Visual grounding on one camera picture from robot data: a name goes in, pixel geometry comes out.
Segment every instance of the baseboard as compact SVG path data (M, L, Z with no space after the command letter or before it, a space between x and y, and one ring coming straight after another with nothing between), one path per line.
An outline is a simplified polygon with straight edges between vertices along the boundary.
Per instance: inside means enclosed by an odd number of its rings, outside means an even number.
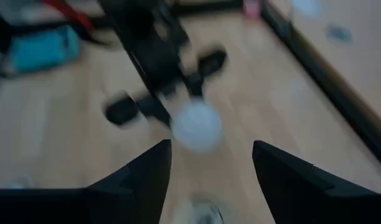
M381 162L379 116L352 90L312 43L271 3L264 3L262 18Z

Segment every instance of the hardwood floor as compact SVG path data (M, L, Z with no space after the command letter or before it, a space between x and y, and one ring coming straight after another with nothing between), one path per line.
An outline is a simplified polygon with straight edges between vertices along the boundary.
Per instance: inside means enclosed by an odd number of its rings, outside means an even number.
M172 170L161 223L184 198L219 198L237 223L274 223L256 179L252 144L280 147L356 184L381 192L381 165L297 61L262 21L239 13L182 20L191 48L187 66L213 43L228 64L207 82L205 98L222 117L224 138L196 155L172 145ZM118 129L103 116L107 99L144 86L122 49L84 44L79 60L48 72L0 83L0 186L25 173L34 187L82 187L119 169L169 131L140 118ZM164 100L174 112L187 99Z
M321 15L311 18L297 11L294 25L381 122L381 1L316 2ZM352 42L328 38L329 26L348 29Z

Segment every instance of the white ball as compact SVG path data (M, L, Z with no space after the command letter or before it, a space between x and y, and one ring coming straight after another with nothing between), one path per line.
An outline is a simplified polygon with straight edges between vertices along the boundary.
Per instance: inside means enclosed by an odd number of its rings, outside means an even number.
M222 137L218 112L202 98L193 98L173 117L171 130L175 139L196 153L214 150Z

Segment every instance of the teal bag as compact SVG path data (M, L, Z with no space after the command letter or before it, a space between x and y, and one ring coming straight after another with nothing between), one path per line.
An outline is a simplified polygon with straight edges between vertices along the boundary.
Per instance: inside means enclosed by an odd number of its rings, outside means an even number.
M79 43L70 26L14 37L10 64L16 72L36 72L60 65L78 57Z

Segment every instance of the red strap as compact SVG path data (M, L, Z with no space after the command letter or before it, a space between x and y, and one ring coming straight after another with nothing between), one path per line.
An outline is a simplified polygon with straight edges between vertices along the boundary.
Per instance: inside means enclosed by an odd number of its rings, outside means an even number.
M44 3L60 11L66 19L78 21L87 30L95 29L85 13L77 12L69 4L62 0L42 0Z

